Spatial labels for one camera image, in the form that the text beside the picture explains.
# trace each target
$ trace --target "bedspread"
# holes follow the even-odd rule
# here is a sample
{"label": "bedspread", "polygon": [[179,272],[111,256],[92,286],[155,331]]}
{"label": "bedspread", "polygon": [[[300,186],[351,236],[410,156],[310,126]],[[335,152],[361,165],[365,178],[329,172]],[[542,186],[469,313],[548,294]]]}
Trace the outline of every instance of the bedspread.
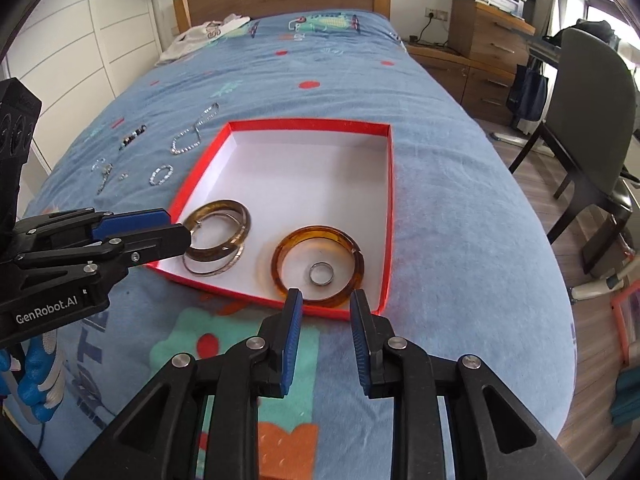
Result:
{"label": "bedspread", "polygon": [[[220,110],[201,128],[202,144],[172,155],[172,139],[212,102]],[[431,354],[479,355],[557,436],[574,389],[575,337],[554,254],[482,130],[379,15],[329,10],[253,20],[153,69],[74,141],[28,215],[167,208],[226,122],[263,117],[391,124],[394,246],[385,316]],[[119,152],[141,124],[146,132]],[[194,140],[186,135],[178,147]],[[97,194],[102,158],[113,170]],[[150,186],[163,164],[174,174]],[[273,313],[148,268],[131,269],[110,298],[106,311],[59,330],[68,384],[41,448],[59,476],[173,354],[224,352]],[[263,399],[259,420],[260,468],[269,478],[389,476],[392,401],[363,395],[346,322],[305,318],[290,395]],[[39,427],[22,427],[38,441]]]}

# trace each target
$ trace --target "blue gripper pad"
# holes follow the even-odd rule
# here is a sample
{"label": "blue gripper pad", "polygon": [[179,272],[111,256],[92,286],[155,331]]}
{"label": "blue gripper pad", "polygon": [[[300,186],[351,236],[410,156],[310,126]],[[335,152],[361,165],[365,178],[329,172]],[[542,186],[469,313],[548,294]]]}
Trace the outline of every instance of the blue gripper pad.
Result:
{"label": "blue gripper pad", "polygon": [[289,393],[293,382],[293,372],[296,368],[298,341],[302,329],[302,293],[297,289],[289,289],[287,300],[282,309],[282,322],[287,327],[287,338],[282,348],[282,377],[280,389],[283,395]]}
{"label": "blue gripper pad", "polygon": [[103,217],[98,227],[93,229],[92,234],[94,241],[98,242],[112,235],[161,227],[170,223],[171,217],[164,209],[134,211]]}
{"label": "blue gripper pad", "polygon": [[358,365],[358,378],[360,386],[366,396],[371,390],[371,362],[369,356],[369,346],[367,345],[367,337],[362,322],[362,313],[358,304],[358,297],[352,294],[349,300],[349,312],[351,318],[351,333],[353,333],[353,346],[356,351],[356,363]]}

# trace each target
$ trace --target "white wardrobe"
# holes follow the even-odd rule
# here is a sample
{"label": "white wardrobe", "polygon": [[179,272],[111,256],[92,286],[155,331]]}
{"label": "white wardrobe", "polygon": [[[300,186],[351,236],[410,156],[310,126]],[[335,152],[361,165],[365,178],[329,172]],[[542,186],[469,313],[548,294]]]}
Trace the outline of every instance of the white wardrobe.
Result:
{"label": "white wardrobe", "polygon": [[42,101],[32,158],[48,173],[160,53],[151,0],[41,0],[4,64]]}

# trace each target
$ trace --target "glove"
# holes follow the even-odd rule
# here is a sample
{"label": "glove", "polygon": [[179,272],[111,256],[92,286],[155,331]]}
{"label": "glove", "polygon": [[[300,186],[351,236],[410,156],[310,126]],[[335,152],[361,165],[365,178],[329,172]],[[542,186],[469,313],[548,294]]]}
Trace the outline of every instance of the glove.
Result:
{"label": "glove", "polygon": [[[51,420],[65,392],[64,355],[57,345],[56,331],[47,332],[29,341],[24,360],[24,376],[18,384],[19,401],[30,406],[40,422]],[[6,350],[0,350],[0,372],[20,370],[20,362]],[[0,378],[0,395],[9,389]]]}

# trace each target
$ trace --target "gray chair backrest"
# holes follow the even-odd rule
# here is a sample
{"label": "gray chair backrest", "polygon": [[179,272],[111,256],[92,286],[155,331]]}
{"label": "gray chair backrest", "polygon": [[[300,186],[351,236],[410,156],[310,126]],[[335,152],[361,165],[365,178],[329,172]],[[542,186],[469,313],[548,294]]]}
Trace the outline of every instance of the gray chair backrest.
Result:
{"label": "gray chair backrest", "polygon": [[635,116],[635,85],[622,58],[591,34],[566,30],[546,126],[607,194],[620,176]]}

